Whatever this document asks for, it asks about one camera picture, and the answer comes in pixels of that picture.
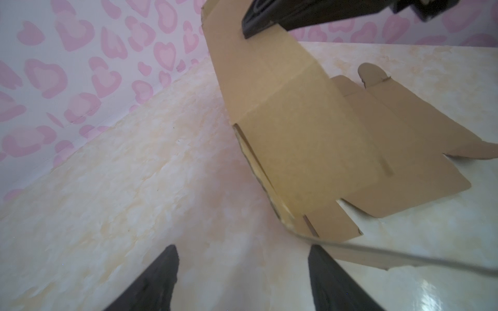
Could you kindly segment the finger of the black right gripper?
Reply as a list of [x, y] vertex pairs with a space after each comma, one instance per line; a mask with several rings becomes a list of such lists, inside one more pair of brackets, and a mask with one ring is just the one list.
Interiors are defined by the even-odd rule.
[[273, 25], [292, 31], [377, 14], [395, 4], [390, 0], [257, 0], [242, 19], [242, 32], [249, 39]]

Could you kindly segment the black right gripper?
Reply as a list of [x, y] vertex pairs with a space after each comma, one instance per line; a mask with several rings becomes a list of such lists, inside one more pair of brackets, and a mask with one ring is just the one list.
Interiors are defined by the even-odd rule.
[[410, 8], [419, 20], [428, 22], [453, 8], [459, 2], [459, 0], [398, 0], [390, 5], [390, 9], [394, 14], [397, 14]]

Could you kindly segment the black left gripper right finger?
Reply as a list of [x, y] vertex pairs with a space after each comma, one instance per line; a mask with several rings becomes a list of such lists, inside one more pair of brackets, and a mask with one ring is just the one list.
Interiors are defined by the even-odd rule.
[[384, 311], [322, 246], [311, 246], [308, 266], [316, 310]]

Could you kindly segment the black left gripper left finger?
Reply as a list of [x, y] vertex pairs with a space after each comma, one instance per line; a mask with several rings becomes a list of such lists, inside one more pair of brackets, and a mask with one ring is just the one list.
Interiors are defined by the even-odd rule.
[[170, 311], [179, 265], [176, 246], [171, 244], [106, 310]]

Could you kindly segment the brown cardboard box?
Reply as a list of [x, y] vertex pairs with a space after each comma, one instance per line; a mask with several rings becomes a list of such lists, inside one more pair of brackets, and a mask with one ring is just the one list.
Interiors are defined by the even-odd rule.
[[358, 85], [329, 77], [280, 25], [246, 39], [253, 1], [207, 1], [202, 28], [245, 158], [280, 222], [338, 260], [388, 270], [485, 268], [350, 243], [361, 232], [338, 204], [383, 218], [470, 188], [450, 157], [495, 159], [488, 143], [363, 63]]

